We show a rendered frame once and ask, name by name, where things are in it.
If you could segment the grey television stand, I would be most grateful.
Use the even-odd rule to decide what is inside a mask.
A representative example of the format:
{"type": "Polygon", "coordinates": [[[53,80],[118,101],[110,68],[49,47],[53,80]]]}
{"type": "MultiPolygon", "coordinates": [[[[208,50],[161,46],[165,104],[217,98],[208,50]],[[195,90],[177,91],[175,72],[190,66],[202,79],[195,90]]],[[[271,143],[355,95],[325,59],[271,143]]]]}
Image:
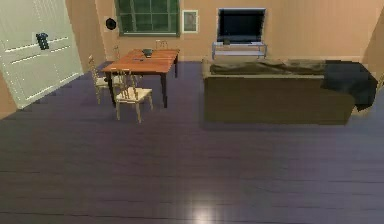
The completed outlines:
{"type": "Polygon", "coordinates": [[[268,45],[263,42],[230,43],[213,42],[212,58],[216,56],[255,56],[265,58],[268,52],[268,45]]]}

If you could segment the green framed window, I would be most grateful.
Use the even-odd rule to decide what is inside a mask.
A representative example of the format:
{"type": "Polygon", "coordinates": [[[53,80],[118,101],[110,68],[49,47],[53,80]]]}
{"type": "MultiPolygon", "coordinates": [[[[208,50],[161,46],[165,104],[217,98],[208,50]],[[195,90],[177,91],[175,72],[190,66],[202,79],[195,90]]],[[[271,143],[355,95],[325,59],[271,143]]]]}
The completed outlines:
{"type": "Polygon", "coordinates": [[[115,0],[121,36],[180,35],[180,0],[115,0]]]}

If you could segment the brown wooden dining table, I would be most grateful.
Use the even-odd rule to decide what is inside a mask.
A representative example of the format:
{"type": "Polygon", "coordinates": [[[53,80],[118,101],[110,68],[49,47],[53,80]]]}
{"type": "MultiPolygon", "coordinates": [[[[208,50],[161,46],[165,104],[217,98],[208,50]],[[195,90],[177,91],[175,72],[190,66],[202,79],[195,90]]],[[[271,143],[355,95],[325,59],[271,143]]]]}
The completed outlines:
{"type": "Polygon", "coordinates": [[[102,69],[106,75],[109,85],[110,95],[113,95],[112,87],[112,70],[113,69],[129,69],[134,75],[159,75],[162,90],[162,100],[165,108],[168,107],[167,96],[167,74],[171,67],[175,66],[175,75],[178,75],[178,55],[179,49],[161,49],[153,50],[152,56],[147,58],[142,53],[142,49],[134,49],[119,60],[112,62],[102,69]],[[134,61],[134,58],[143,58],[144,61],[134,61]]]}

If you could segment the black television set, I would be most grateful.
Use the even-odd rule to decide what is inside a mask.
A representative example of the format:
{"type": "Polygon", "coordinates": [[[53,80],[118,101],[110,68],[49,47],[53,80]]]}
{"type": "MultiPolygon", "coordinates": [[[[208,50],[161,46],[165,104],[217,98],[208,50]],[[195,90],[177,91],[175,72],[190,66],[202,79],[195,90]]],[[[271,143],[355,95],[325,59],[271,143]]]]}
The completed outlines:
{"type": "Polygon", "coordinates": [[[218,10],[217,41],[260,42],[265,14],[265,8],[220,8],[218,10]]]}

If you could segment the black blanket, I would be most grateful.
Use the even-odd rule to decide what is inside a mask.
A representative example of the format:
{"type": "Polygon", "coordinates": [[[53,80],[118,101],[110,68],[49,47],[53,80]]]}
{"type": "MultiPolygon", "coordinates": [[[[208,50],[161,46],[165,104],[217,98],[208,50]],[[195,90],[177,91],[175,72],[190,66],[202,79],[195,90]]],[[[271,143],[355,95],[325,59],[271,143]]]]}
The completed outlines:
{"type": "Polygon", "coordinates": [[[321,87],[351,95],[358,111],[373,105],[377,85],[378,81],[360,62],[325,61],[324,81],[321,87]]]}

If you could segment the white panelled room door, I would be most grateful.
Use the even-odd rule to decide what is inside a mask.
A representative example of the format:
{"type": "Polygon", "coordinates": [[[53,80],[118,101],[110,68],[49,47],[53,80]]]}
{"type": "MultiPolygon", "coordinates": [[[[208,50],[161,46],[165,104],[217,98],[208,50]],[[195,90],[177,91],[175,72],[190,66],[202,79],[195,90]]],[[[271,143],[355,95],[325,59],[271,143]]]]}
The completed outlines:
{"type": "Polygon", "coordinates": [[[65,0],[0,0],[0,70],[19,109],[83,74],[65,0]]]}

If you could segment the olive brown sofa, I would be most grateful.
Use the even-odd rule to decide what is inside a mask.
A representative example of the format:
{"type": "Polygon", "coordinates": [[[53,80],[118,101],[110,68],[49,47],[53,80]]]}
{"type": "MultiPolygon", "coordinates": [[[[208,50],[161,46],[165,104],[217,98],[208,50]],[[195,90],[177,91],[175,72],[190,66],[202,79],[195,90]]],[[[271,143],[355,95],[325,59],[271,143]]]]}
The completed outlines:
{"type": "Polygon", "coordinates": [[[344,125],[352,95],[322,87],[315,75],[219,75],[202,61],[204,120],[217,123],[344,125]]]}

